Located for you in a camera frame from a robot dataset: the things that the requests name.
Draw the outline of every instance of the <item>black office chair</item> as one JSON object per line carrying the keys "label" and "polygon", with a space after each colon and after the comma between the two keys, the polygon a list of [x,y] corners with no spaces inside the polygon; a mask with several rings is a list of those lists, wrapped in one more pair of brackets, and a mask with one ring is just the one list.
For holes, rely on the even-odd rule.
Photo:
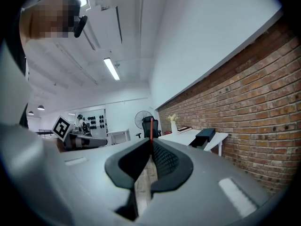
{"label": "black office chair", "polygon": [[[142,122],[142,127],[144,131],[144,138],[151,137],[151,119],[154,118],[153,116],[145,117]],[[158,130],[158,120],[153,121],[153,138],[158,138],[161,136],[161,131]]]}

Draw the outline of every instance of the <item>white vase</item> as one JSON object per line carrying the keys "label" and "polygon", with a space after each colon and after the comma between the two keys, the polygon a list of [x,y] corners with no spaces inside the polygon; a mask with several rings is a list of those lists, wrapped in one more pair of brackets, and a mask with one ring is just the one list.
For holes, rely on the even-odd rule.
{"label": "white vase", "polygon": [[171,132],[173,134],[178,134],[178,128],[177,128],[177,125],[175,124],[175,121],[170,121],[171,123]]}

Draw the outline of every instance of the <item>standing fan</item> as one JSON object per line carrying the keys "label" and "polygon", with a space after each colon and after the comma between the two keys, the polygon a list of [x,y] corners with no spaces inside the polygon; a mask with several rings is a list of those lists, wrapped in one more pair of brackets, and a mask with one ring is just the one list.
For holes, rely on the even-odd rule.
{"label": "standing fan", "polygon": [[151,113],[149,113],[148,111],[140,111],[137,113],[137,115],[135,116],[135,124],[138,128],[143,129],[142,127],[142,122],[144,120],[145,117],[148,116],[152,116]]}

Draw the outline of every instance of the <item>white table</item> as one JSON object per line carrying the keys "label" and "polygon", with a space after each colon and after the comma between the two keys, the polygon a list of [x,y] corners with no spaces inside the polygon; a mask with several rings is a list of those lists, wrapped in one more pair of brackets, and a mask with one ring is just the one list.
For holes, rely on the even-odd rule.
{"label": "white table", "polygon": [[113,145],[113,138],[114,138],[114,136],[118,136],[118,135],[124,135],[126,141],[130,141],[131,140],[131,138],[130,138],[130,132],[129,132],[128,129],[118,130],[118,131],[109,131],[108,132],[108,136],[109,136],[111,145]]}
{"label": "white table", "polygon": [[[184,133],[178,134],[168,134],[165,136],[159,137],[159,139],[173,141],[176,143],[180,143],[183,145],[189,145],[195,138],[196,135],[200,132],[200,130],[189,130]],[[210,151],[215,146],[218,145],[218,155],[222,155],[222,141],[228,136],[228,133],[216,132],[212,140],[206,145],[204,151]]]}

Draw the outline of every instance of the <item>brick wall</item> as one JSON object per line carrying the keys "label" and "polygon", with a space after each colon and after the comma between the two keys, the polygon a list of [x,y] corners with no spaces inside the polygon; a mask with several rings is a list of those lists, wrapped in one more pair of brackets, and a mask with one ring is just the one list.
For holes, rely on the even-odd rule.
{"label": "brick wall", "polygon": [[178,126],[229,133],[223,156],[270,192],[279,191],[301,160],[300,67],[300,41],[281,18],[219,69],[160,107],[162,131],[171,129],[167,117],[175,113]]}

